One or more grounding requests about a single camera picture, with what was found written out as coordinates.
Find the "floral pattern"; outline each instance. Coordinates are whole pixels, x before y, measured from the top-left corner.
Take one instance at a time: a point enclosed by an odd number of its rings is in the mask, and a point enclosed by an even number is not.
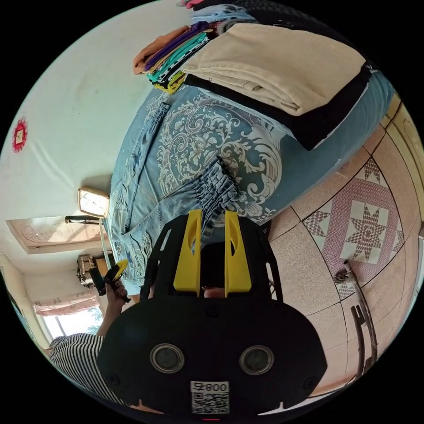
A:
[[[282,173],[280,142],[284,134],[260,118],[183,87],[158,135],[158,183],[164,196],[198,176],[217,155],[236,179],[240,216],[267,220],[275,213],[264,203],[276,191]],[[155,110],[163,95],[149,102]],[[223,216],[218,226],[223,226]]]

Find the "metal pipe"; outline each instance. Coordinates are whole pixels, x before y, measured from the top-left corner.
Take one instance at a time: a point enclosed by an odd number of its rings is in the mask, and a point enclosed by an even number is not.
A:
[[[365,323],[368,327],[368,331],[370,333],[370,339],[371,339],[371,364],[375,364],[377,361],[377,336],[375,334],[374,324],[372,322],[372,316],[370,308],[368,307],[367,300],[365,299],[365,296],[363,295],[361,287],[359,287],[358,279],[355,275],[355,273],[352,271],[352,268],[350,267],[349,263],[346,261],[344,263],[345,268],[347,271],[353,275],[353,287],[355,288],[356,295],[358,296],[360,307],[363,311],[363,316],[365,319]]]
[[[357,311],[356,307],[354,306],[350,308],[350,311],[352,312],[353,321],[355,323],[356,335],[358,337],[359,358],[358,358],[358,369],[356,370],[356,376],[355,376],[355,380],[357,380],[362,377],[364,363],[365,363],[365,343],[363,340],[363,332],[361,327],[362,325],[361,321],[363,321],[364,317],[362,313],[359,313],[359,311]]]
[[[112,267],[110,266],[109,255],[108,255],[107,249],[106,249],[105,236],[103,234],[103,220],[100,218],[98,220],[98,223],[100,225],[100,240],[102,241],[103,254],[105,255],[105,261],[106,261],[107,269],[111,269]]]

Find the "blue bedspread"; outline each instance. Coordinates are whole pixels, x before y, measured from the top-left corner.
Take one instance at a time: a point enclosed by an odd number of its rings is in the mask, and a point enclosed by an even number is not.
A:
[[[316,149],[307,151],[290,135],[195,87],[183,85],[172,96],[153,89],[124,138],[111,192],[122,178],[131,146],[144,122],[165,101],[170,108],[141,172],[129,230],[160,200],[202,173],[216,155],[224,159],[240,187],[242,196],[235,210],[263,223],[347,162],[381,121],[393,93],[388,80],[375,72],[368,90],[340,127]],[[105,227],[109,234],[107,219]],[[223,240],[222,219],[209,242]],[[126,288],[129,294],[140,290]]]

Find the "orange cloth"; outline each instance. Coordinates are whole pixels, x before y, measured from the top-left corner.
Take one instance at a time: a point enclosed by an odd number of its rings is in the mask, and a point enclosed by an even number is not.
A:
[[[152,55],[156,54],[172,40],[184,34],[189,29],[190,27],[188,25],[182,26],[181,28],[172,31],[169,34],[160,35],[155,39],[155,41],[147,45],[143,50],[141,50],[140,53],[137,54],[137,56],[134,58],[134,61],[132,62],[132,70],[134,73],[137,75],[145,72],[145,64]]]

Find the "hand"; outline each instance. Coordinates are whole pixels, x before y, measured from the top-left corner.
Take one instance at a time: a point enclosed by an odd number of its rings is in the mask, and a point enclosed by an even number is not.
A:
[[[127,296],[128,293],[122,285],[121,280],[115,283],[115,287],[116,290],[114,291],[110,284],[106,283],[107,309],[112,313],[120,314],[125,305],[123,297]]]

